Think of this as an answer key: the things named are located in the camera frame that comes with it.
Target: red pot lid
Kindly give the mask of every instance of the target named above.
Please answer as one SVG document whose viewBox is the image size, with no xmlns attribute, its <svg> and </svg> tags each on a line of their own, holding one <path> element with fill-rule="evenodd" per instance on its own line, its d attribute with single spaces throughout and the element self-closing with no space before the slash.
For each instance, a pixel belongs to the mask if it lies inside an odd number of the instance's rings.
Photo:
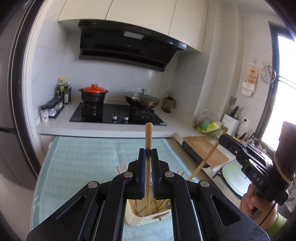
<svg viewBox="0 0 296 241">
<path fill-rule="evenodd" d="M 98 87 L 98 85 L 91 85 L 88 87 L 84 87 L 83 91 L 90 93 L 105 93 L 106 90 L 104 88 Z"/>
</svg>

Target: window frame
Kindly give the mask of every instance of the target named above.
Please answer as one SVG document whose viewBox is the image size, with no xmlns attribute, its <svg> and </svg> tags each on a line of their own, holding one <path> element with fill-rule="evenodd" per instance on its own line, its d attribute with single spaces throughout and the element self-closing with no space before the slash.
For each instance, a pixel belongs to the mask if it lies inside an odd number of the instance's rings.
<svg viewBox="0 0 296 241">
<path fill-rule="evenodd" d="M 277 75 L 274 82 L 272 82 L 269 86 L 269 91 L 266 99 L 266 103 L 264 106 L 264 110 L 259 121 L 258 127 L 255 131 L 254 136 L 257 138 L 257 144 L 260 143 L 262 147 L 266 147 L 267 152 L 271 155 L 274 154 L 274 150 L 269 147 L 265 142 L 261 140 L 266 127 L 268 125 L 269 119 L 271 117 L 271 113 L 274 107 L 278 83 L 279 83 L 279 41 L 278 35 L 286 37 L 290 40 L 293 40 L 292 35 L 290 34 L 289 30 L 285 27 L 275 25 L 269 22 L 269 28 L 271 33 L 271 41 L 272 41 L 272 66 L 275 69 Z"/>
</svg>

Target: black range hood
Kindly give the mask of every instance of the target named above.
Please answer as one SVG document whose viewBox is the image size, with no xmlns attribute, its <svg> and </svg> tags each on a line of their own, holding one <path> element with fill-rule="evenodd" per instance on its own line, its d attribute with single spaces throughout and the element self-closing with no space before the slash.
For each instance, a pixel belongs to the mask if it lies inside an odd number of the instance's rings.
<svg viewBox="0 0 296 241">
<path fill-rule="evenodd" d="M 186 44 L 132 24 L 80 20 L 79 59 L 104 60 L 165 71 L 176 51 Z"/>
</svg>

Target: wooden cutting board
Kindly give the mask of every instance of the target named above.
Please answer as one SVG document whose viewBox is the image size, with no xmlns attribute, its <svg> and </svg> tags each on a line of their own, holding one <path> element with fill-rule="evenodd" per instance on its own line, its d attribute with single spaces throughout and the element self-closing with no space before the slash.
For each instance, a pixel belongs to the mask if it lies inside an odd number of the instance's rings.
<svg viewBox="0 0 296 241">
<path fill-rule="evenodd" d="M 183 140 L 195 151 L 202 159 L 206 157 L 213 145 L 204 136 L 184 137 Z M 207 164 L 214 168 L 228 162 L 228 158 L 218 149 L 207 160 Z"/>
</svg>

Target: gas stove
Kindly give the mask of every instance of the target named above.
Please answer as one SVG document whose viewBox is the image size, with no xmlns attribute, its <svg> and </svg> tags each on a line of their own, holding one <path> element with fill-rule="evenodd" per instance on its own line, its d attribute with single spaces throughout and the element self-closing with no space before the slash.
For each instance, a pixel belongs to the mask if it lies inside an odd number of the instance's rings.
<svg viewBox="0 0 296 241">
<path fill-rule="evenodd" d="M 78 105 L 70 121 L 132 125 L 145 125 L 151 122 L 153 125 L 166 126 L 154 110 L 143 110 L 121 104 L 98 105 L 84 102 Z"/>
</svg>

